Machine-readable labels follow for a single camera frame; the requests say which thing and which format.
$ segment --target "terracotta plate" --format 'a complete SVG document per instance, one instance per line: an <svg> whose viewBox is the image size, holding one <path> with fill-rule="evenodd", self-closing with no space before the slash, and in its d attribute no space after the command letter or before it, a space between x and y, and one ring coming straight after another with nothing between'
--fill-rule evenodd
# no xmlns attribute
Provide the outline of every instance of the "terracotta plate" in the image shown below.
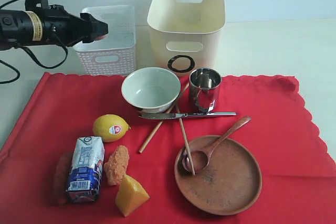
<svg viewBox="0 0 336 224"><path fill-rule="evenodd" d="M208 135L191 141L204 146L219 136ZM175 161L175 179L187 200L215 215L234 215L253 205L261 191L261 172L252 154L232 139L214 150L209 165L192 176L182 166L180 150Z"/></svg>

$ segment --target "knife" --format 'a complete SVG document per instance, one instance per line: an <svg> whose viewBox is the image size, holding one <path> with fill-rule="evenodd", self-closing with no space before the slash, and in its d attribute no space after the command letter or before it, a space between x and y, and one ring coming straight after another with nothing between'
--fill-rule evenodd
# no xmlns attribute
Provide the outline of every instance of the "knife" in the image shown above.
<svg viewBox="0 0 336 224"><path fill-rule="evenodd" d="M204 112L204 113L143 113L139 117L154 120L202 118L206 116L235 116L236 112Z"/></svg>

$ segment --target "brown object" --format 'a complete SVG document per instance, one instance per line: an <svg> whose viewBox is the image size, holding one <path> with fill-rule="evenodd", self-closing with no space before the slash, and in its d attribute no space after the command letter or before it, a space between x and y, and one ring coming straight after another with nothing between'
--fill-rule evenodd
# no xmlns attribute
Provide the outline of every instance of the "brown object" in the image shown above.
<svg viewBox="0 0 336 224"><path fill-rule="evenodd" d="M172 109L174 108L174 106L176 105L176 103L178 102L178 100L180 99L180 97L183 95L184 91L186 91L186 89L189 87L189 83L184 87L184 89L180 92L180 94L178 95L178 97L175 99L175 101L172 103L172 105L169 107L169 109L167 109L166 113L170 113L172 111ZM151 141L152 137L155 135L155 133L158 131L158 129L160 128L161 124L163 123L163 120L161 120L156 127L152 130L151 134L149 134L149 136L146 138L145 142L143 142L142 146L139 149L139 153L142 153L146 146L149 144L149 142Z"/></svg>
<svg viewBox="0 0 336 224"><path fill-rule="evenodd" d="M126 146L119 145L109 160L104 164L104 171L109 186L120 185L122 177L126 174L130 156Z"/></svg>
<svg viewBox="0 0 336 224"><path fill-rule="evenodd" d="M65 190L71 168L72 155L72 152L62 154L56 165L52 190L55 201L59 205L64 205L67 202Z"/></svg>
<svg viewBox="0 0 336 224"><path fill-rule="evenodd" d="M176 111L179 113L180 112L180 108L179 105L176 104ZM184 139L184 147L187 151L187 157L188 157L188 168L190 168L190 172L195 175L195 170L194 170L194 163L193 163L193 159L191 157L191 153L190 153L190 149L189 149L189 143L188 143L188 139L187 139L187 135L185 134L185 129L184 129L184 125L182 122L182 118L178 119L180 122L180 126L181 126L181 130L182 130L182 135L183 135L183 139Z"/></svg>
<svg viewBox="0 0 336 224"><path fill-rule="evenodd" d="M197 148L195 146L192 146L191 157L194 159L195 164L193 166L190 162L191 160L190 156L185 155L185 157L182 160L183 167L189 172L199 173L209 164L211 155L214 149L218 146L218 144L220 144L228 136L230 136L237 129L241 128L243 125L245 125L249 121L251 121L251 118L249 116L245 116L241 118L234 125L232 125L231 128L229 128L228 131L225 132L223 136L221 136L211 145L205 144L203 146L198 146Z"/></svg>
<svg viewBox="0 0 336 224"><path fill-rule="evenodd" d="M213 144L219 136L208 135L190 142L194 148ZM261 171L252 154L227 138L212 154L209 165L196 176L182 166L184 148L174 167L177 186L194 206L215 215L234 215L252 206L262 185Z"/></svg>

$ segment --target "red tablecloth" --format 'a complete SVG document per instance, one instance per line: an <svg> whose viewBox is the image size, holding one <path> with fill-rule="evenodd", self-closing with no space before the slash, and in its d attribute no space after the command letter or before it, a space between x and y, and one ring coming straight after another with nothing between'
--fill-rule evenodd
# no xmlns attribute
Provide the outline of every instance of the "red tablecloth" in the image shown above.
<svg viewBox="0 0 336 224"><path fill-rule="evenodd" d="M304 108L294 77L224 77L216 110L239 116L184 120L191 140L221 135L244 115L252 118L232 138L256 157L263 187L252 207L229 217L207 214L180 193L173 172L184 145L178 121L164 122L138 153L157 121L137 117L122 98L122 81L120 76L42 77L0 152L1 223L336 223L336 165ZM187 92L180 108L188 111ZM127 218L114 204L118 187L109 187L105 177L97 202L59 207L52 199L59 156L72 151L78 137L91 136L94 120L103 114L120 115L132 126L121 140L105 144L105 160L118 145L127 146L127 173L151 196Z"/></svg>

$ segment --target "stainless steel cup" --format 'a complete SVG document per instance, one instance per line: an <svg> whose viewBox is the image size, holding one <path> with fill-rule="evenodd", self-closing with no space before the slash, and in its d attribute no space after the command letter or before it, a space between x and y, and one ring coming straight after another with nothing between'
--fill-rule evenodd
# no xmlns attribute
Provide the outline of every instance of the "stainless steel cup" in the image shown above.
<svg viewBox="0 0 336 224"><path fill-rule="evenodd" d="M222 78L210 68L198 68L189 76L189 100L200 112L214 110L218 102Z"/></svg>

